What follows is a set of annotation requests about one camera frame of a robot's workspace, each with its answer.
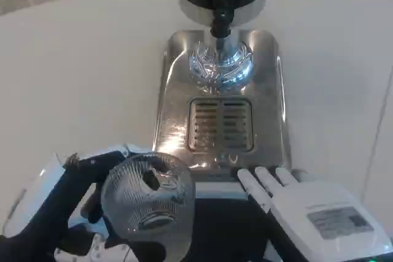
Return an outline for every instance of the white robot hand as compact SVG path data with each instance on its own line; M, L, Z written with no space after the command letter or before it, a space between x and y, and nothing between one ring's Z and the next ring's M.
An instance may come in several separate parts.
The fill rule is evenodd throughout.
M285 262L393 261L391 240L349 191L318 180L299 182L285 168L275 174L263 167L255 177L238 171Z

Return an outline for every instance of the white wall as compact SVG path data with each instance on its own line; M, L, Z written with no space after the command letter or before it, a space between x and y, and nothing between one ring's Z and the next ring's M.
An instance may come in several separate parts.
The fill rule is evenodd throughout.
M393 87L390 86L364 197L366 206L393 235Z

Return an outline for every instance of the robot finger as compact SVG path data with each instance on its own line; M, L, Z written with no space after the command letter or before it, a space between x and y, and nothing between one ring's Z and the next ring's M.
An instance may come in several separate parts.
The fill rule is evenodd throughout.
M270 174L265 167L256 167L255 174L266 190L274 195L278 190L282 189L282 185Z
M284 186L299 183L286 168L278 167L276 169L276 175Z
M247 169L238 171L238 178L247 194L251 195L265 213L271 207L271 198Z

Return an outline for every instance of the stainless steel drip tray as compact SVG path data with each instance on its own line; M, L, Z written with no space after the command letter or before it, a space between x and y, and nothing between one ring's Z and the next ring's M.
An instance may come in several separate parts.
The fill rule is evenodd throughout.
M194 152L249 152L254 144L251 104L243 98L196 98L187 135Z
M253 55L248 83L206 91L190 72L191 52L203 34L181 31L168 41L154 150L180 158L207 181L228 180L231 168L290 166L281 58L274 37L266 31L240 31Z

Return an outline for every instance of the metal base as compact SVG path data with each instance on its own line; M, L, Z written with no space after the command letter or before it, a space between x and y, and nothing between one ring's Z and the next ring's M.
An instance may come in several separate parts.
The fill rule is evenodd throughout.
M286 106L278 44L266 31L240 31L239 39L252 51L254 67L247 84L227 89L200 87L190 73L190 54L204 40L203 31L179 31L168 41L161 77L154 150L169 153L186 163L197 181L230 181L232 168L253 166L291 167ZM222 101L240 99L251 105L252 147L231 148L198 133L192 108L196 99ZM224 117L201 118L201 126L222 124ZM232 127L240 132L241 118ZM218 138L227 134L221 129ZM206 149L193 147L195 140L209 143Z

